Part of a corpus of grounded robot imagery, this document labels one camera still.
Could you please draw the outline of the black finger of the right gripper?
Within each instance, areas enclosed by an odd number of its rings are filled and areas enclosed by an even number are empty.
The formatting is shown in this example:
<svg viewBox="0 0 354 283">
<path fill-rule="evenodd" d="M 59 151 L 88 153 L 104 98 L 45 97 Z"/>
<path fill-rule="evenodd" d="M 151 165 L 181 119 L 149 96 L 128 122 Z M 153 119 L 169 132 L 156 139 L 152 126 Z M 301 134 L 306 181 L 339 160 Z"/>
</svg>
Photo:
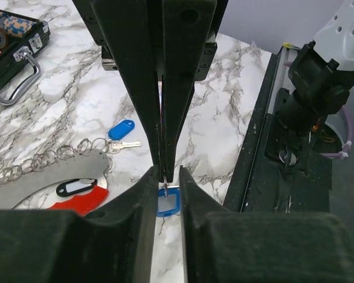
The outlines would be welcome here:
<svg viewBox="0 0 354 283">
<path fill-rule="evenodd" d="M 146 133 L 152 162 L 161 169 L 158 77 L 147 2 L 92 1 L 91 6 Z"/>
<path fill-rule="evenodd" d="M 173 181 L 176 146 L 217 1 L 163 1 L 163 178 Z"/>
</svg>

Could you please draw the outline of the blue plastic key tag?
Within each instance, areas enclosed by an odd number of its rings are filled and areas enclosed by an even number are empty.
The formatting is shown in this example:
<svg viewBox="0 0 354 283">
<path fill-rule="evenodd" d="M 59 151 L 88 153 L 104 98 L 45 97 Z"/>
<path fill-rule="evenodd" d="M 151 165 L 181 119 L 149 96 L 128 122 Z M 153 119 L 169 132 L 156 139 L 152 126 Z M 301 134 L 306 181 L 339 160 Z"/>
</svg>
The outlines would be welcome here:
<svg viewBox="0 0 354 283">
<path fill-rule="evenodd" d="M 165 218 L 176 215 L 181 209 L 179 186 L 160 187 L 158 190 L 158 206 L 156 216 Z"/>
</svg>

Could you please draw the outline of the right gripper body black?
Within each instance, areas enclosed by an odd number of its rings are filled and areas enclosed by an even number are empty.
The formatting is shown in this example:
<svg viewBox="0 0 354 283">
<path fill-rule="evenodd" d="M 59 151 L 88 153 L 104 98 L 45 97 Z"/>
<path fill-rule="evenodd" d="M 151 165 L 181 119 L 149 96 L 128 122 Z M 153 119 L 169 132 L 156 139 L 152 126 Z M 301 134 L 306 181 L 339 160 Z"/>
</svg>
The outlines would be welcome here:
<svg viewBox="0 0 354 283">
<path fill-rule="evenodd" d="M 168 60 L 172 71 L 196 66 L 195 79 L 206 79 L 217 51 L 217 1 L 74 1 L 95 43 L 102 66 L 117 70 L 115 59 L 135 64 L 152 53 L 153 67 L 162 79 Z"/>
</svg>

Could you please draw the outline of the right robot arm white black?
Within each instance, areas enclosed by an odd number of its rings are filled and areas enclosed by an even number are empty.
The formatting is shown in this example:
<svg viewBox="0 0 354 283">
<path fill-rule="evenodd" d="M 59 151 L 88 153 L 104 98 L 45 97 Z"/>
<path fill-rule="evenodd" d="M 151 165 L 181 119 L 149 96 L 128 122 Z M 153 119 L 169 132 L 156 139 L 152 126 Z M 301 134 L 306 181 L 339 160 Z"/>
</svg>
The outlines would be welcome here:
<svg viewBox="0 0 354 283">
<path fill-rule="evenodd" d="M 173 181 L 176 147 L 194 95 L 205 79 L 226 1 L 75 1 L 97 45 L 108 49 L 146 133 L 158 182 Z M 289 69 L 292 95 L 277 112 L 274 158 L 304 169 L 309 145 L 295 145 L 337 113 L 354 86 L 354 1 L 298 52 Z"/>
</svg>

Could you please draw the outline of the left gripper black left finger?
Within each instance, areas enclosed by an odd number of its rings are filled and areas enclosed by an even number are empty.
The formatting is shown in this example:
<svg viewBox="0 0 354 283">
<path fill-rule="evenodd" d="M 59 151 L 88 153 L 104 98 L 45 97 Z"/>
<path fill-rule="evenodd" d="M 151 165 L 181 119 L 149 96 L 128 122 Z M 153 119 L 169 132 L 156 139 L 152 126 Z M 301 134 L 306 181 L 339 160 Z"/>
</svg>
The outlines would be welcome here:
<svg viewBox="0 0 354 283">
<path fill-rule="evenodd" d="M 149 282 L 159 170 L 79 216 L 0 210 L 0 282 Z"/>
</svg>

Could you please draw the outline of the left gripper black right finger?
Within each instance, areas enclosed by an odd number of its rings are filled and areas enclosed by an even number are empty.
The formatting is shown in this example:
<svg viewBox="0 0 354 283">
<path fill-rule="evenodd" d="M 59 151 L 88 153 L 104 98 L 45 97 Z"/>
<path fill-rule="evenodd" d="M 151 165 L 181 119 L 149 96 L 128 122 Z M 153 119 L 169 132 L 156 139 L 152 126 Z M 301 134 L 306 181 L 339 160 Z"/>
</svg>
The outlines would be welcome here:
<svg viewBox="0 0 354 283">
<path fill-rule="evenodd" d="M 232 212 L 179 170 L 186 282 L 354 282 L 354 243 L 329 213 Z"/>
</svg>

